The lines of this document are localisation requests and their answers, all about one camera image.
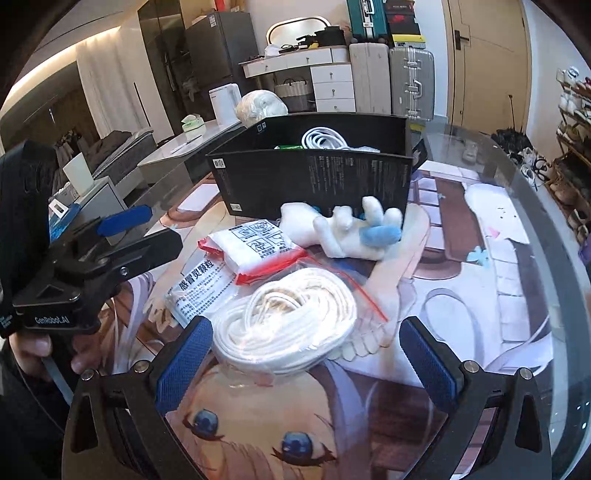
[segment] white cable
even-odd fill
[[[304,148],[324,150],[349,150],[345,139],[335,130],[328,127],[314,127],[308,130],[301,139]]]
[[[213,343],[218,360],[242,372],[284,375],[341,345],[356,318],[355,299],[341,279],[303,268],[218,310]]]

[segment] white paper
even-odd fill
[[[205,257],[168,291],[165,303],[185,328],[196,316],[211,315],[233,297],[239,288],[235,278],[223,260]]]

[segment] black box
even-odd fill
[[[351,147],[345,150],[276,150],[301,145],[314,127],[336,130]],[[331,216],[335,206],[350,205],[359,216],[364,196],[384,209],[404,214],[413,167],[408,119],[359,113],[298,113],[266,118],[207,155],[228,212],[276,220],[281,205],[304,202]]]

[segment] white wall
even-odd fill
[[[435,115],[447,117],[447,34],[441,0],[417,0],[414,12],[435,60]]]
[[[135,82],[150,127],[154,129],[154,140],[158,143],[165,138],[172,137],[174,132],[154,81],[137,12],[123,22],[119,29],[119,35],[121,40],[118,46],[119,54],[123,61],[125,77],[129,82],[128,88],[135,96],[133,85]]]
[[[267,46],[267,30],[277,22],[298,17],[324,17],[333,25],[349,22],[346,0],[248,0],[247,11],[261,53]]]
[[[575,66],[582,78],[591,69],[566,34],[531,0],[522,0],[531,37],[531,101],[527,135],[534,147],[547,159],[562,155],[556,140],[556,129],[562,120],[558,102],[562,87],[556,81],[556,70]]]

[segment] shoe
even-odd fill
[[[569,96],[566,93],[560,95],[560,102],[558,103],[558,108],[560,108],[563,112],[566,112],[569,107]]]
[[[571,67],[566,71],[564,75],[564,82],[568,83],[571,87],[577,85],[577,78],[579,76],[579,70],[576,67]]]
[[[581,138],[581,134],[579,133],[577,128],[573,127],[572,125],[566,126],[566,132],[564,132],[564,136],[573,145],[583,144],[583,139]]]
[[[571,115],[574,115],[574,113],[582,107],[583,107],[583,100],[581,99],[581,97],[577,97],[575,95],[569,96],[569,101],[566,105],[566,111],[568,113],[570,113]]]
[[[524,163],[519,170],[527,180],[527,183],[529,183],[531,187],[534,187],[537,190],[538,185],[536,183],[534,171],[531,169],[531,167],[528,164]]]
[[[577,242],[579,242],[579,245],[583,245],[585,243],[585,240],[587,240],[588,236],[589,229],[586,225],[581,225],[577,230]]]
[[[557,177],[556,170],[546,162],[544,157],[538,157],[531,166],[536,177],[543,183],[554,181]]]
[[[579,118],[582,122],[591,125],[591,111],[589,110],[576,110],[574,115]]]
[[[566,222],[569,224],[569,227],[571,227],[572,230],[578,231],[581,226],[587,225],[587,223],[589,223],[589,217],[582,210],[575,209],[573,210],[573,213],[571,213],[566,219]]]
[[[532,148],[525,148],[519,152],[519,155],[523,158],[523,163],[527,163],[530,166],[533,166],[535,161],[538,158],[538,154]]]
[[[560,203],[566,206],[573,206],[577,201],[577,192],[564,180],[558,183],[554,195]]]
[[[558,135],[559,137],[563,137],[566,133],[566,124],[564,123],[564,121],[560,121],[560,125],[558,126],[558,128],[556,129],[556,135]]]

